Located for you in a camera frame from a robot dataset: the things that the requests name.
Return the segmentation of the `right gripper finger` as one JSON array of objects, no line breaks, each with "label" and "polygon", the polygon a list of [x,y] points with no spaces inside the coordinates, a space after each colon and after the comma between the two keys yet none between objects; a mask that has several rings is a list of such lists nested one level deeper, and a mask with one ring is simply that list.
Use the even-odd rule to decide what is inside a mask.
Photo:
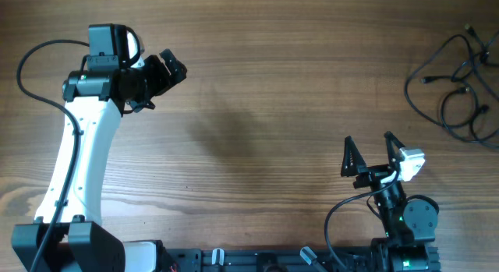
[{"label": "right gripper finger", "polygon": [[341,177],[352,177],[367,173],[367,165],[351,136],[345,137]]},{"label": "right gripper finger", "polygon": [[392,132],[387,131],[384,134],[385,138],[385,143],[387,146],[387,153],[388,153],[388,160],[389,160],[389,165],[394,168],[398,169],[399,167],[399,162],[398,162],[398,157],[396,155],[396,151],[400,150],[401,148],[405,147],[405,144],[403,144]]}]

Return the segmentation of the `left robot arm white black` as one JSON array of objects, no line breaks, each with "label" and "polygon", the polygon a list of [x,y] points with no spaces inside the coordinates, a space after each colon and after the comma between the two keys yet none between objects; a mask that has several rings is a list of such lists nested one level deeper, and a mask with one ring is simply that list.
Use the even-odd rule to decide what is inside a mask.
[{"label": "left robot arm white black", "polygon": [[14,227],[12,248],[28,271],[177,271],[161,242],[122,242],[102,227],[101,194],[122,117],[154,109],[186,67],[169,50],[143,57],[136,33],[120,24],[90,26],[86,46],[63,83],[65,126],[48,190],[33,221]]}]

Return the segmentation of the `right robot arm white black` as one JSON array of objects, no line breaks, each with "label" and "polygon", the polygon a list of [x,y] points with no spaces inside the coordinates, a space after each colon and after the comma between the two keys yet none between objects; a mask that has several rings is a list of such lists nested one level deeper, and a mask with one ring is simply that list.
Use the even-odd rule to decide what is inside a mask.
[{"label": "right robot arm white black", "polygon": [[424,195],[407,196],[402,184],[410,182],[425,160],[421,149],[408,148],[391,132],[384,134],[388,163],[368,166],[352,137],[345,138],[342,177],[353,177],[353,187],[369,188],[385,236],[371,241],[362,263],[352,258],[355,270],[439,271],[435,240],[439,206]]}]

